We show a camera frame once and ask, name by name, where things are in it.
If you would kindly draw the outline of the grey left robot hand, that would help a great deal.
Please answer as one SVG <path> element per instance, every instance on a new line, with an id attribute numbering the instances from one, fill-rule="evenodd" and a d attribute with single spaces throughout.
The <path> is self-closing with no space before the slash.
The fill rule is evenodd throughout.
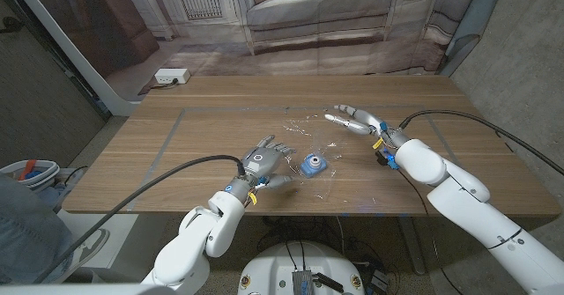
<path id="1" fill-rule="evenodd" d="M 274 138 L 274 135 L 266 136 L 242 157 L 244 175 L 233 178 L 225 188 L 242 204 L 248 200 L 248 192 L 256 185 L 263 184 L 264 188 L 275 189 L 293 180 L 292 176 L 276 174 L 276 170 L 286 157 L 295 153 L 295 149 L 274 142 Z"/>

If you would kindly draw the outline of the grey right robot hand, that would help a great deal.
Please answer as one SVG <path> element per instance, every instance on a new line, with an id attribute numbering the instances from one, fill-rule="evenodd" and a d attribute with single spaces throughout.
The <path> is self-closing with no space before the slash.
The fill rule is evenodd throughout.
<path id="1" fill-rule="evenodd" d="M 338 126 L 342 126 L 358 135 L 372 135 L 381 138 L 385 145 L 399 149 L 410 138 L 400 129 L 393 129 L 380 117 L 369 112 L 347 105 L 336 105 L 335 109 L 343 114 L 348 114 L 350 119 L 339 115 L 325 114 L 324 118 Z"/>

